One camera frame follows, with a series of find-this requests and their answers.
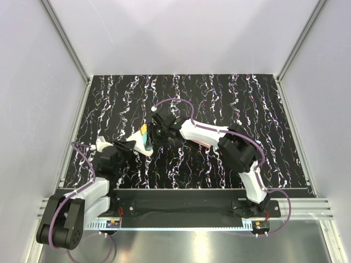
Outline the light teal USB-C charger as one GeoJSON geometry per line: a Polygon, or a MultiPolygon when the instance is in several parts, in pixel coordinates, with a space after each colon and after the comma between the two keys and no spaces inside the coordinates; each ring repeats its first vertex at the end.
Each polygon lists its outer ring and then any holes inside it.
{"type": "Polygon", "coordinates": [[[146,147],[149,144],[149,135],[148,135],[148,133],[144,133],[141,136],[141,139],[142,139],[142,142],[143,142],[144,146],[146,147]]]}

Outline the white triangular socket adapter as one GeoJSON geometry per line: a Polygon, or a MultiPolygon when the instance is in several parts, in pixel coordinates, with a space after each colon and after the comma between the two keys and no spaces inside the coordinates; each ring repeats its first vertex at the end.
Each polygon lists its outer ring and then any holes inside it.
{"type": "Polygon", "coordinates": [[[129,136],[126,141],[135,141],[135,146],[134,150],[147,156],[150,157],[153,154],[153,149],[147,150],[145,147],[145,139],[146,139],[147,132],[145,132],[143,135],[141,134],[141,131],[138,130],[131,136],[129,136]]]}

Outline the dark teal dual USB charger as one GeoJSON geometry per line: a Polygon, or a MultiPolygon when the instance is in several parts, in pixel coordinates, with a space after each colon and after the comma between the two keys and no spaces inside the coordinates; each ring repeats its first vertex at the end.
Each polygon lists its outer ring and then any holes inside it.
{"type": "Polygon", "coordinates": [[[153,151],[153,146],[148,146],[148,147],[145,148],[145,150],[148,151],[148,152],[149,151],[153,151]]]}

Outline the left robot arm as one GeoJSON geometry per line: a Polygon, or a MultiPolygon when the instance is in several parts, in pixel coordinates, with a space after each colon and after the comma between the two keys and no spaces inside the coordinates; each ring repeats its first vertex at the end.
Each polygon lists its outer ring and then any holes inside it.
{"type": "Polygon", "coordinates": [[[54,249],[75,249],[83,230],[98,216],[123,214],[114,185],[131,158],[136,141],[106,142],[98,138],[89,147],[96,152],[93,161],[89,161],[79,149],[80,143],[73,142],[71,145],[87,163],[92,177],[80,188],[49,197],[36,232],[36,241],[54,249]]]}

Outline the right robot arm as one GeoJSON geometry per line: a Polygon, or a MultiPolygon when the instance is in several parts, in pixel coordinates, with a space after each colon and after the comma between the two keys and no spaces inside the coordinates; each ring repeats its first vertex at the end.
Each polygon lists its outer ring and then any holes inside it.
{"type": "Polygon", "coordinates": [[[261,217],[268,212],[270,197],[259,174],[259,167],[265,161],[264,152],[255,141],[240,133],[238,125],[219,127],[188,117],[177,118],[167,109],[154,106],[147,131],[149,146],[163,145],[177,138],[217,148],[222,161],[239,174],[244,184],[247,204],[241,208],[241,214],[261,217]]]}

